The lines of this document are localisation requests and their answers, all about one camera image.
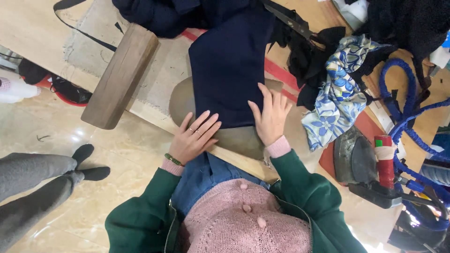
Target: pink sweater cuff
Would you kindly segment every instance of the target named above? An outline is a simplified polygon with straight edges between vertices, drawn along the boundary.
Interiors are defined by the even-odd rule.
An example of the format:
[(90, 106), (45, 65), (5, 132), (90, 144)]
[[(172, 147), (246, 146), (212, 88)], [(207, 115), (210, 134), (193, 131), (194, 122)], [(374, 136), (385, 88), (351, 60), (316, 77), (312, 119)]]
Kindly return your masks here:
[(181, 176), (183, 170), (185, 170), (184, 166), (176, 165), (171, 160), (164, 158), (162, 162), (161, 169), (172, 173), (175, 176)]
[(289, 153), (291, 151), (291, 146), (289, 145), (286, 137), (282, 136), (272, 145), (268, 146), (266, 150), (269, 152), (272, 158), (278, 158)]

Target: blue flower pattern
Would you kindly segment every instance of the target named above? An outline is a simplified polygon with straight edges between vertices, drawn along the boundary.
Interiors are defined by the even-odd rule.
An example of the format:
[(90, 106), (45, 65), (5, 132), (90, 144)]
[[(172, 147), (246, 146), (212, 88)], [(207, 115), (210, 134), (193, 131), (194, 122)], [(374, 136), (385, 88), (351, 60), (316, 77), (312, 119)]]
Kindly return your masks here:
[(364, 35), (341, 39), (336, 53), (325, 64), (327, 81), (319, 91), (315, 109), (301, 120), (311, 151), (325, 146), (347, 131), (364, 110), (367, 99), (348, 73), (362, 65), (368, 52), (382, 46)]

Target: grey pants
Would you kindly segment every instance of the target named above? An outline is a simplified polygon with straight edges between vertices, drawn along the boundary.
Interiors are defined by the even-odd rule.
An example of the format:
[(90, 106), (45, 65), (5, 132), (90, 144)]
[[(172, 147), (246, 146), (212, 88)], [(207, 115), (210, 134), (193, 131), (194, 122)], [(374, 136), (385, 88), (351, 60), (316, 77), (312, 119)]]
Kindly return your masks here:
[(84, 175), (68, 156), (12, 153), (0, 159), (0, 202), (58, 176), (28, 196), (0, 207), (0, 253), (20, 240), (40, 219), (72, 194)]

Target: black sock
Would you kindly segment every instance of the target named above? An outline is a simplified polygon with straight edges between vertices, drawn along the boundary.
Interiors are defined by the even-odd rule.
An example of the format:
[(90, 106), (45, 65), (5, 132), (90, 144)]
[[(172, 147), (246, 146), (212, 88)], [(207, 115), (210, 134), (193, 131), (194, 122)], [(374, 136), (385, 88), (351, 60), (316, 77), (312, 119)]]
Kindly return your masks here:
[(92, 155), (92, 152), (94, 151), (94, 146), (92, 144), (84, 144), (81, 147), (79, 147), (75, 153), (73, 153), (72, 158), (76, 161), (76, 168), (82, 163), (84, 160), (86, 160), (90, 155)]
[(97, 167), (92, 169), (79, 170), (79, 172), (82, 172), (85, 175), (84, 180), (100, 181), (105, 179), (109, 175), (111, 169), (109, 167)]

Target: denim jeans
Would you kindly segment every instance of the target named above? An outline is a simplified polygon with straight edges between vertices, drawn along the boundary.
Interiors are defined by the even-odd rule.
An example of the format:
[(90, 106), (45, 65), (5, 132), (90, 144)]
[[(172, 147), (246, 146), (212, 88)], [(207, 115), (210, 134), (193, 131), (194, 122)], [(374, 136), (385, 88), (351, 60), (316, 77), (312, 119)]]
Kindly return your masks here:
[(269, 189), (270, 185), (224, 160), (204, 152), (188, 162), (172, 195), (172, 206), (183, 221), (192, 206), (219, 183), (243, 178)]

